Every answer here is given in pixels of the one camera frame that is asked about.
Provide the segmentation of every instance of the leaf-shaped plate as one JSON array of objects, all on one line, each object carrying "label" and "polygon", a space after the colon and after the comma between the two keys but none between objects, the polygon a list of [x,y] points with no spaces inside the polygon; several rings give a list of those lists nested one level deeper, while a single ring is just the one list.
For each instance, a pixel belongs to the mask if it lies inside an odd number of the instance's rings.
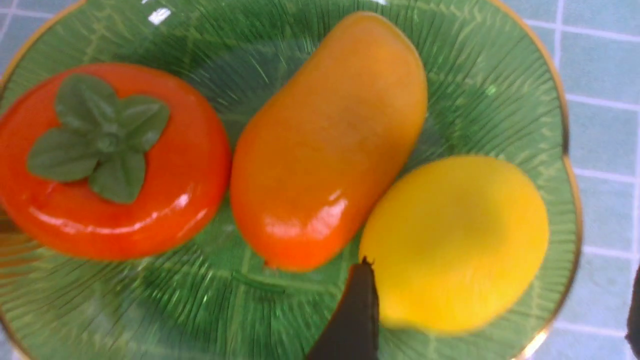
[{"label": "leaf-shaped plate", "polygon": [[[381,329],[380,358],[526,355],[571,285],[580,210],[559,76],[533,32],[497,0],[87,0],[50,22],[13,63],[0,113],[60,71],[138,63],[197,87],[234,143],[332,26],[356,10],[401,28],[428,72],[429,118],[404,171],[452,154],[508,160],[535,182],[551,229],[544,264],[508,313],[457,338]],[[335,309],[358,247],[355,240],[308,274],[265,269],[228,202],[185,246],[125,263],[67,258],[6,217],[0,229],[3,322],[32,359],[46,360],[302,359]]]}]

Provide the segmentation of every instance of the tiled surface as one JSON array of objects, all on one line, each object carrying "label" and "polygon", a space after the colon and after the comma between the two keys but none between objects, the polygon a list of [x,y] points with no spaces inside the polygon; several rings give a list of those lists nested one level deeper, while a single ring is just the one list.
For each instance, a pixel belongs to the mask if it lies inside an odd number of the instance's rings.
[{"label": "tiled surface", "polygon": [[505,3],[525,19],[556,21],[557,0],[508,0]]},{"label": "tiled surface", "polygon": [[620,310],[626,310],[631,305],[627,296],[632,287],[629,276],[631,268],[631,259],[585,254],[580,262],[573,291],[558,320],[598,329],[622,330],[627,323],[627,314]]},{"label": "tiled surface", "polygon": [[561,59],[561,74],[568,93],[631,104],[640,102],[638,42],[563,33]]},{"label": "tiled surface", "polygon": [[32,12],[56,13],[76,2],[77,0],[20,0],[17,8]]},{"label": "tiled surface", "polygon": [[6,35],[0,41],[0,69],[9,65],[11,58],[5,54],[16,53],[29,36],[34,33],[47,19],[12,15],[6,27]]},{"label": "tiled surface", "polygon": [[13,0],[0,0],[0,9],[8,9],[11,7]]},{"label": "tiled surface", "polygon": [[586,176],[579,176],[578,184],[584,207],[584,244],[630,252],[635,185]]},{"label": "tiled surface", "polygon": [[620,360],[626,351],[627,344],[617,334],[556,329],[534,356],[536,360]]},{"label": "tiled surface", "polygon": [[[17,10],[7,11],[13,0],[0,0],[0,34],[9,18],[0,39],[0,74],[48,14],[73,2],[18,0]],[[584,205],[585,247],[575,287],[534,359],[631,360],[623,335],[639,250],[640,1],[506,2],[559,59]],[[10,358],[7,348],[0,339],[0,360]]]},{"label": "tiled surface", "polygon": [[556,32],[553,29],[541,28],[539,26],[531,26],[533,31],[536,32],[540,40],[542,40],[542,44],[547,47],[549,50],[549,54],[553,56],[556,53]]},{"label": "tiled surface", "polygon": [[564,0],[563,23],[640,36],[638,0]]},{"label": "tiled surface", "polygon": [[637,111],[569,101],[569,114],[573,166],[636,173]]}]

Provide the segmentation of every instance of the persimmon calyx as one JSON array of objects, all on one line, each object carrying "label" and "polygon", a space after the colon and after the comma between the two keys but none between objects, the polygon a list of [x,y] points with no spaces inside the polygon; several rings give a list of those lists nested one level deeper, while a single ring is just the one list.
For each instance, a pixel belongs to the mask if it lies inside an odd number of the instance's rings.
[{"label": "persimmon calyx", "polygon": [[60,127],[31,148],[29,172],[59,183],[88,178],[101,197],[134,202],[145,179],[145,153],[160,139],[169,107],[146,95],[119,99],[111,85],[87,74],[62,82],[55,107]]}]

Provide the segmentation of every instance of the blue tile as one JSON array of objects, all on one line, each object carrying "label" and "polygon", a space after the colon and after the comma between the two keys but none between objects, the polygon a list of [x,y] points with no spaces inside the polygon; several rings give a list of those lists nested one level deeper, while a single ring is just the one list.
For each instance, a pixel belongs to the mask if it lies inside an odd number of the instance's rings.
[{"label": "blue tile", "polygon": [[622,337],[553,329],[534,354],[535,360],[624,360],[627,342]]},{"label": "blue tile", "polygon": [[627,176],[636,173],[636,111],[569,102],[573,166]]},{"label": "blue tile", "polygon": [[0,360],[12,360],[13,347],[9,344],[4,332],[0,331]]},{"label": "blue tile", "polygon": [[630,259],[583,254],[559,319],[624,331],[631,306],[632,272]]},{"label": "blue tile", "polygon": [[541,28],[539,26],[531,26],[531,29],[536,32],[536,35],[540,38],[542,44],[547,48],[549,54],[553,56],[554,51],[556,50],[556,32],[554,30]]},{"label": "blue tile", "polygon": [[57,13],[77,2],[78,0],[19,0],[18,9]]},{"label": "blue tile", "polygon": [[565,0],[563,24],[640,36],[638,0]]},{"label": "blue tile", "polygon": [[560,71],[569,94],[640,104],[638,59],[640,43],[562,34]]},{"label": "blue tile", "polygon": [[13,55],[46,20],[26,16],[13,16],[11,18],[6,36],[0,42],[0,73],[4,72]]},{"label": "blue tile", "polygon": [[6,14],[0,13],[0,29],[3,28],[4,26],[4,22],[6,21]]},{"label": "blue tile", "polygon": [[556,22],[557,0],[504,0],[504,3],[522,18]]},{"label": "blue tile", "polygon": [[578,177],[584,213],[584,244],[631,251],[634,185]]}]

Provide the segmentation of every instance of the green leaf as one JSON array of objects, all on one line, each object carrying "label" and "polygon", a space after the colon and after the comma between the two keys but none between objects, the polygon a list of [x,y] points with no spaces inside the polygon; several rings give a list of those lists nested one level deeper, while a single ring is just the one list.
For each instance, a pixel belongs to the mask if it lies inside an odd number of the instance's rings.
[{"label": "green leaf", "polygon": [[55,128],[42,135],[31,148],[27,169],[38,177],[67,183],[89,176],[99,153],[83,136]]},{"label": "green leaf", "polygon": [[124,129],[128,145],[137,151],[151,149],[169,121],[169,107],[162,101],[134,95],[120,101],[118,122]]},{"label": "green leaf", "polygon": [[146,161],[140,152],[115,154],[100,163],[89,177],[91,189],[105,199],[119,204],[136,200],[145,181]]},{"label": "green leaf", "polygon": [[105,81],[92,75],[69,75],[58,90],[58,120],[81,133],[115,131],[118,96]]}]

